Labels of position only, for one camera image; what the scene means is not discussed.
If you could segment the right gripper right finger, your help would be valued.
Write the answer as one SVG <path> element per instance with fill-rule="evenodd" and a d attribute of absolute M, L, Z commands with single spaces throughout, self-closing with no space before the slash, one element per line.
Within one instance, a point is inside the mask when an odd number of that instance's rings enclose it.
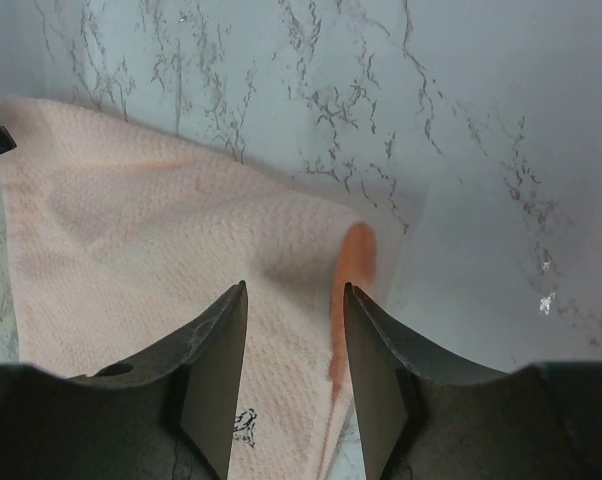
<path fill-rule="evenodd" d="M 343 309 L 365 475 L 389 479 L 429 420 L 423 382 L 465 386 L 506 374 L 427 339 L 351 283 Z"/>

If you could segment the pink towel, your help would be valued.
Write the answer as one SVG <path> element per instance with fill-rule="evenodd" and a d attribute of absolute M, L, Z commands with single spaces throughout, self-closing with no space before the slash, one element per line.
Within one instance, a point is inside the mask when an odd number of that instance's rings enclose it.
<path fill-rule="evenodd" d="M 51 100 L 0 124 L 20 358 L 93 374 L 245 282 L 248 322 L 229 475 L 323 479 L 352 403 L 347 283 L 372 289 L 373 229 L 219 151 Z"/>

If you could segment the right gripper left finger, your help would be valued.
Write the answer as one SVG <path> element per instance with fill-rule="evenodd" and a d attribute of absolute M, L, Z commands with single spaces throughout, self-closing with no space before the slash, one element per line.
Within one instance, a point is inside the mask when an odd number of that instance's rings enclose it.
<path fill-rule="evenodd" d="M 77 479 L 225 479 L 247 331 L 247 287 L 138 353 L 73 383 Z"/>

